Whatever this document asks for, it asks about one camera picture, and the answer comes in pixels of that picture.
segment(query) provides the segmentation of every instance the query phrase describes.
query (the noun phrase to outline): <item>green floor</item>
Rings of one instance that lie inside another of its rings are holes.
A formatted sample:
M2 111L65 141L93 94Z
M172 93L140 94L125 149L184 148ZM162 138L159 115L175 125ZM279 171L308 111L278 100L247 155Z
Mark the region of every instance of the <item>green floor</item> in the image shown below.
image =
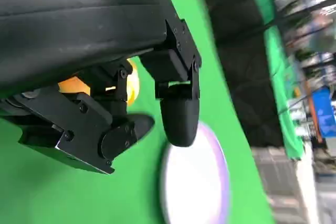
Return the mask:
M248 143L217 61L202 0L173 0L203 57L201 120L216 133L231 186L230 224L273 223ZM0 121L0 222L24 224L163 223L158 176L165 144L154 83L137 61L140 96L132 111L151 113L154 130L121 155L111 176L69 168L17 144L20 130Z

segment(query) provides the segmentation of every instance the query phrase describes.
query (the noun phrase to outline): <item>black metal bracket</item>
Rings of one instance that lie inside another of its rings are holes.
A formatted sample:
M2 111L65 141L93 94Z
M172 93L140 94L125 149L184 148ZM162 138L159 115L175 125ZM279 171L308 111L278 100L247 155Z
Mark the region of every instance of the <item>black metal bracket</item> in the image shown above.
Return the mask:
M72 167L111 174L114 158L154 125L148 115L127 115L126 79L130 72L131 65L120 63L79 73L92 85L92 97L62 94L57 85L15 95L10 101L29 113L4 118L23 129L22 144Z
M180 19L171 0L161 0L166 20L166 41L141 56L155 80L163 126L176 146L194 142L200 107L199 69L202 59L185 20Z

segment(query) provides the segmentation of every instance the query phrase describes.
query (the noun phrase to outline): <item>white plate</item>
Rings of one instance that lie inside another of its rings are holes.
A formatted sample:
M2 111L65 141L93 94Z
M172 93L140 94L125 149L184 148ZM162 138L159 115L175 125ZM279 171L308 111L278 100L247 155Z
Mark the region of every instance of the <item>white plate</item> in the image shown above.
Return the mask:
M161 205L168 224L223 224L229 204L228 169L215 134L198 124L191 147L169 145L161 176Z

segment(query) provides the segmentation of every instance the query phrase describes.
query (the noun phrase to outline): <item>purple rim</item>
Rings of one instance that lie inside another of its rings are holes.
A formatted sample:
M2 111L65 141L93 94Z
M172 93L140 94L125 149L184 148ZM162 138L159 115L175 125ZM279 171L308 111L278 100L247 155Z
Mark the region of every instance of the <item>purple rim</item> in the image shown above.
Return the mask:
M229 202L230 202L230 187L229 187L229 172L223 153L222 147L215 133L203 122L198 123L198 129L206 134L206 138L210 141L211 147L214 150L216 160L219 167L220 179L224 188L222 189L222 210L219 217L219 223L226 223L228 218Z

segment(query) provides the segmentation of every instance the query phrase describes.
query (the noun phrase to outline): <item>bolt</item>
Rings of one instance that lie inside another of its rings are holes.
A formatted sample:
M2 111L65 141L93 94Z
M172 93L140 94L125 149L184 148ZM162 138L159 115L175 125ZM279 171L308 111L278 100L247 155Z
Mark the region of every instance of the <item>bolt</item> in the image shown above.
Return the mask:
M82 103L79 106L79 110L80 110L80 112L82 112L83 114L85 114L86 112L88 112L88 107L85 104Z
M124 69L121 69L120 76L122 79L125 79L127 77L127 72Z
M74 133L72 131L66 131L64 134L64 138L66 141L70 142L74 139Z
M198 72L198 64L196 61L193 63L194 71L197 73Z

